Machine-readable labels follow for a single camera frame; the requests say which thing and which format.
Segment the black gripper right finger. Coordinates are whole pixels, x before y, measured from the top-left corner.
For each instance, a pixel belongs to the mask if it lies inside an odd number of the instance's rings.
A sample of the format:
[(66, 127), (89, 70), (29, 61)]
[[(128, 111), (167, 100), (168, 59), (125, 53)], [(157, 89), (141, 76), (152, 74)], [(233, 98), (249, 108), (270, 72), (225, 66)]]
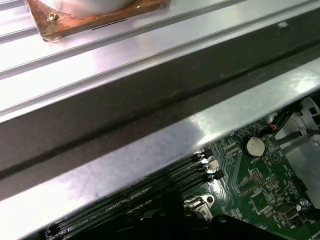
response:
[(211, 194), (183, 200), (175, 192), (174, 234), (178, 240), (271, 240), (273, 234), (228, 215), (213, 215)]

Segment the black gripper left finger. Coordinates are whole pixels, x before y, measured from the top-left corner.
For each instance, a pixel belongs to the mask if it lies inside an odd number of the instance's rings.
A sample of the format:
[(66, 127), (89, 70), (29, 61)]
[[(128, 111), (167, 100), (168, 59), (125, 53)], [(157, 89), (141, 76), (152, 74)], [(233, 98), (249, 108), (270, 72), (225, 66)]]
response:
[(138, 240), (173, 240), (175, 234), (175, 192), (167, 191), (160, 197), (160, 209), (141, 221)]

